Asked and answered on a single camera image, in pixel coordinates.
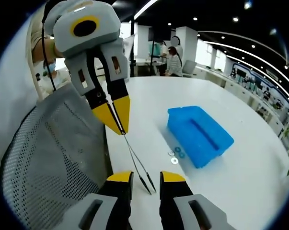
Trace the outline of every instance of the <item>face mask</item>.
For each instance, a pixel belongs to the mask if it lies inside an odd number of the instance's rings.
[[[52,64],[50,64],[48,66],[49,66],[49,70],[50,70],[51,73],[55,71],[55,67],[56,67],[55,63],[52,63]],[[47,66],[44,67],[44,71],[46,71],[48,73]]]

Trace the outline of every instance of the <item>blue washer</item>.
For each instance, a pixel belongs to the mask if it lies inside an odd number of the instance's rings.
[[[178,156],[180,157],[180,158],[185,158],[185,154],[183,153],[183,152],[180,152],[179,154],[178,154]]]
[[[175,147],[174,151],[175,151],[175,152],[181,152],[182,150],[181,150],[180,147]]]

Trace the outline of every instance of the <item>metal washer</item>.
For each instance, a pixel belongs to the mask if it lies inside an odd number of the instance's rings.
[[[173,157],[173,156],[175,156],[175,152],[170,151],[170,152],[168,152],[168,155],[171,156],[171,157]]]
[[[176,157],[171,158],[171,163],[172,164],[178,164],[178,159]]]

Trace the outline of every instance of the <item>white pillar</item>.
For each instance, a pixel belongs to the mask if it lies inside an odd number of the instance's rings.
[[[212,49],[212,53],[211,53],[211,63],[210,63],[210,67],[211,67],[212,69],[215,68],[216,57],[217,57],[217,50],[216,50],[216,49]]]
[[[182,62],[187,60],[195,61],[197,53],[197,31],[189,27],[179,27],[176,29],[176,36],[181,40],[181,46],[184,50]]]
[[[137,51],[135,52],[136,58],[148,58],[149,57],[149,26],[138,25],[138,37],[137,41]]]

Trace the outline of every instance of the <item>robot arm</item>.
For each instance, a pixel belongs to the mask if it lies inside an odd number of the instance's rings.
[[[94,0],[63,0],[46,14],[45,31],[54,36],[79,94],[87,98],[92,112],[105,125],[119,135],[127,133],[130,99],[124,79],[128,60],[123,39],[119,38],[121,22],[113,7]],[[104,67],[113,109],[97,79],[95,58]]]

